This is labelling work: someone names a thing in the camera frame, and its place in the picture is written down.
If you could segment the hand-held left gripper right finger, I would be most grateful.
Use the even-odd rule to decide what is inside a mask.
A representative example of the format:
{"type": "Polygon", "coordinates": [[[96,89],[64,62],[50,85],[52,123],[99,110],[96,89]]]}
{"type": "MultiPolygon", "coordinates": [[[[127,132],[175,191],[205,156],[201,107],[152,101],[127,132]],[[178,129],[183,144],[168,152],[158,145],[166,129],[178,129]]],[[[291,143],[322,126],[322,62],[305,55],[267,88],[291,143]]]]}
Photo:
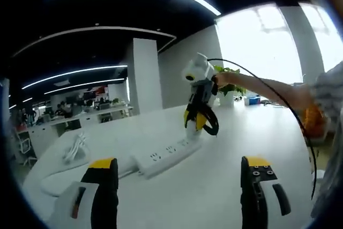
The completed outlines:
{"type": "Polygon", "coordinates": [[[312,179],[298,164],[241,159],[242,228],[305,228],[312,208],[312,179]]]}

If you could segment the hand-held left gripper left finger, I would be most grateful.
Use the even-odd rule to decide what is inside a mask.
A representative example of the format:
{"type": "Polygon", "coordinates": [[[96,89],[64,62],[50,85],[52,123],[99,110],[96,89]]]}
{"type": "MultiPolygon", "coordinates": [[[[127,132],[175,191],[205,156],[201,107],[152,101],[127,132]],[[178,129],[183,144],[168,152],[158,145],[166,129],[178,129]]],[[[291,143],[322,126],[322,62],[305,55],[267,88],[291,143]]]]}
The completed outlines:
{"type": "Polygon", "coordinates": [[[57,198],[49,227],[116,228],[117,191],[117,159],[91,163],[82,179],[71,183],[57,198]]]}

